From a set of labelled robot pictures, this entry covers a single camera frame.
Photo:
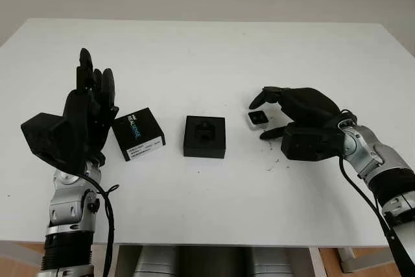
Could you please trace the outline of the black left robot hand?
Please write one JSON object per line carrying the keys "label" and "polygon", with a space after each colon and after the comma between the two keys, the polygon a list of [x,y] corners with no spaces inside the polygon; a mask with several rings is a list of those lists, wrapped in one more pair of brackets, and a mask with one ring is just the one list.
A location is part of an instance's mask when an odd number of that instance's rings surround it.
{"label": "black left robot hand", "polygon": [[110,68],[93,67],[86,48],[80,50],[76,88],[67,96],[64,117],[73,127],[77,145],[87,160],[104,165],[102,149],[119,108],[115,105],[115,81]]}

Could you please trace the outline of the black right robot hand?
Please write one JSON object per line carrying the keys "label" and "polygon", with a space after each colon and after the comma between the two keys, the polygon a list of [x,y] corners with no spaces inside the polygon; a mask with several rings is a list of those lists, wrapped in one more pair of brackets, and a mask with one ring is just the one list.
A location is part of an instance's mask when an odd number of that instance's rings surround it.
{"label": "black right robot hand", "polygon": [[265,103],[279,104],[294,128],[326,129],[340,115],[340,108],[322,92],[313,88],[280,88],[265,86],[250,103],[255,110]]}

